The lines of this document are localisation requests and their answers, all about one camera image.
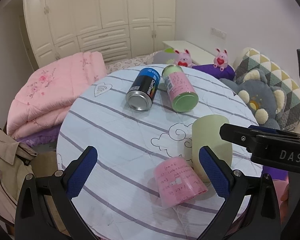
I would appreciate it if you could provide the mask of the black blue can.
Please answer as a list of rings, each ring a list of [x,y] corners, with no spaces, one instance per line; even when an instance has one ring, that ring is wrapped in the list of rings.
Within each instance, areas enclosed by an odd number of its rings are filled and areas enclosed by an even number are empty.
[[[140,70],[129,91],[126,102],[136,111],[147,111],[152,107],[160,83],[160,74],[154,68]]]

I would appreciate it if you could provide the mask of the heart patterned bed sheet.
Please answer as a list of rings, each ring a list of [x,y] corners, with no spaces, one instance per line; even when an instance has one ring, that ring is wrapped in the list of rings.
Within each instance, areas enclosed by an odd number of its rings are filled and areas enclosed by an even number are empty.
[[[164,51],[156,51],[152,54],[146,55],[146,56],[140,56],[135,57],[132,59],[124,59],[122,61],[112,63],[112,64],[106,64],[106,70],[107,74],[111,74],[118,70],[127,69],[130,67],[136,67],[136,66],[145,66],[148,64],[153,64],[157,59],[160,60],[160,57],[164,54]]]

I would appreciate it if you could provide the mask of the triangle patterned quilted cushion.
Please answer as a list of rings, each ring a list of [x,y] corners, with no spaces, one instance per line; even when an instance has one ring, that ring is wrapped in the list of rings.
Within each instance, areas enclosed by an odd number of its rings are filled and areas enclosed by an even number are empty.
[[[284,70],[266,55],[249,47],[242,50],[232,66],[237,79],[253,69],[260,69],[265,73],[269,86],[282,88],[287,102],[277,122],[282,130],[300,133],[300,87]]]

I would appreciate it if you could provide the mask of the purple pillow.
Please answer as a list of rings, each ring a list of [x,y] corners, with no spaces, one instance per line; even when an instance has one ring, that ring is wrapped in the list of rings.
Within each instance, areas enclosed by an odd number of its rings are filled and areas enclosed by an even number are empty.
[[[219,67],[215,68],[213,64],[192,66],[192,69],[196,69],[198,71],[209,74],[218,80],[219,79],[233,80],[235,77],[235,71],[230,65],[227,65],[227,67],[223,71],[221,71]]]

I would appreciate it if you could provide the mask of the white wall socket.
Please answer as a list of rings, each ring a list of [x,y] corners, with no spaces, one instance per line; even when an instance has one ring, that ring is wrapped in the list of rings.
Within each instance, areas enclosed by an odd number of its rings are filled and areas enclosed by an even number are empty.
[[[224,39],[224,40],[226,39],[226,33],[223,32],[223,31],[221,31],[221,30],[219,30],[219,29],[211,27],[210,28],[210,32],[211,32],[212,35],[215,35],[215,36],[217,36],[217,37],[219,37],[221,39]]]

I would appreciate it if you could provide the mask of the cream white wardrobe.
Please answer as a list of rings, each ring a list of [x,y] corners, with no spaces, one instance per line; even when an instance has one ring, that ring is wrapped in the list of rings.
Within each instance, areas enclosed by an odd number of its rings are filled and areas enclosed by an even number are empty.
[[[163,50],[175,37],[175,0],[23,0],[23,9],[40,67],[86,51],[111,64]]]

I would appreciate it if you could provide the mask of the pink bunny plush right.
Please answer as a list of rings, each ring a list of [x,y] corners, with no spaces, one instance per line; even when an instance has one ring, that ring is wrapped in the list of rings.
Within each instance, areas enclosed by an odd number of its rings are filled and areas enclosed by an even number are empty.
[[[216,50],[218,54],[213,60],[213,66],[214,68],[219,68],[219,70],[222,72],[228,67],[228,52],[226,49],[220,50],[219,48],[216,48]]]

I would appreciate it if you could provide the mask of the white bedside table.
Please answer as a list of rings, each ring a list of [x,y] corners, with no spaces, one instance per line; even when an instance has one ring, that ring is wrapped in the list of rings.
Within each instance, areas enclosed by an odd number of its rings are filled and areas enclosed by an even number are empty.
[[[214,55],[187,41],[163,41],[163,44],[165,48],[176,49],[180,52],[187,49],[190,52],[192,62],[196,65],[212,64],[215,58]]]

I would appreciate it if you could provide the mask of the grey elephant plush toy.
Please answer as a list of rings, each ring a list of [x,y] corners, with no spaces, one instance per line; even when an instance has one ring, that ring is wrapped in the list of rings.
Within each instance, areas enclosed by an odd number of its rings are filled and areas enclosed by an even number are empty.
[[[220,81],[246,104],[259,126],[282,130],[277,121],[285,109],[287,95],[282,88],[269,86],[262,70],[253,69],[235,81]]]

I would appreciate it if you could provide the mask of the folded pink quilt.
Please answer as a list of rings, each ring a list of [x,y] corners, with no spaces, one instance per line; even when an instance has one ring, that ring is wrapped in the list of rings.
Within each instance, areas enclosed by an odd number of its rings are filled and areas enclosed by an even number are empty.
[[[18,140],[61,124],[74,101],[106,74],[97,51],[76,53],[39,68],[11,103],[7,134]]]

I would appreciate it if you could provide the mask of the pink bunny plush left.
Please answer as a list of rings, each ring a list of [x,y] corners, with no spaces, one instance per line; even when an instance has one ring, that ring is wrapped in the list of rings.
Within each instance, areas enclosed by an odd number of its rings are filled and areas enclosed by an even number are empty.
[[[177,55],[174,61],[175,65],[192,68],[193,62],[189,50],[187,49],[184,49],[184,51],[175,50],[174,52]]]

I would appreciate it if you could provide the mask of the pink bunny plush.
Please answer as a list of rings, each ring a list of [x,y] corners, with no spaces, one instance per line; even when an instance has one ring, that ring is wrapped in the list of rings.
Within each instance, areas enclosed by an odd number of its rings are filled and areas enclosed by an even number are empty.
[[[228,52],[226,49],[220,50],[219,48],[216,48],[216,50],[218,54],[213,60],[213,66],[214,68],[219,68],[219,70],[222,72],[228,67]]]
[[[174,52],[177,55],[174,61],[175,65],[192,68],[193,62],[189,50],[187,49],[184,49],[184,51],[175,50]]]

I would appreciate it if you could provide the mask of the pink green labelled can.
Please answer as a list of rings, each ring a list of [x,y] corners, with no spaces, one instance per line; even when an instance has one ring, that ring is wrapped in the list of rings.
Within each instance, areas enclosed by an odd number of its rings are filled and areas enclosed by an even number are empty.
[[[194,109],[199,97],[181,66],[166,66],[162,71],[162,78],[174,111],[185,113]]]

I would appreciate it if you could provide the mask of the striped white tablecloth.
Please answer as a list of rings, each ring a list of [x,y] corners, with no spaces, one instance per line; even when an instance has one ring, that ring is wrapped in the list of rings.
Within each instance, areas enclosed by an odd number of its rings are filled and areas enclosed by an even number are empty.
[[[213,187],[178,206],[161,205],[154,168],[167,158],[192,155],[192,124],[218,114],[233,125],[256,120],[232,90],[211,75],[185,68],[199,96],[188,113],[176,113],[159,85],[151,109],[139,112],[126,94],[141,67],[113,72],[90,86],[71,106],[57,141],[60,168],[88,146],[98,160],[73,203],[89,228],[105,239],[197,239],[223,204]]]

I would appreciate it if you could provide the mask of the light green plastic cup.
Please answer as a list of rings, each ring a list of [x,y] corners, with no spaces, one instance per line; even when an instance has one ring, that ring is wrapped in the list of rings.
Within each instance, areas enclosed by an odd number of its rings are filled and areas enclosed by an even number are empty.
[[[232,164],[232,143],[222,140],[219,135],[221,126],[228,123],[226,117],[212,114],[203,116],[192,124],[193,169],[204,183],[210,180],[199,162],[199,150],[203,146],[209,146],[215,155],[229,166]]]

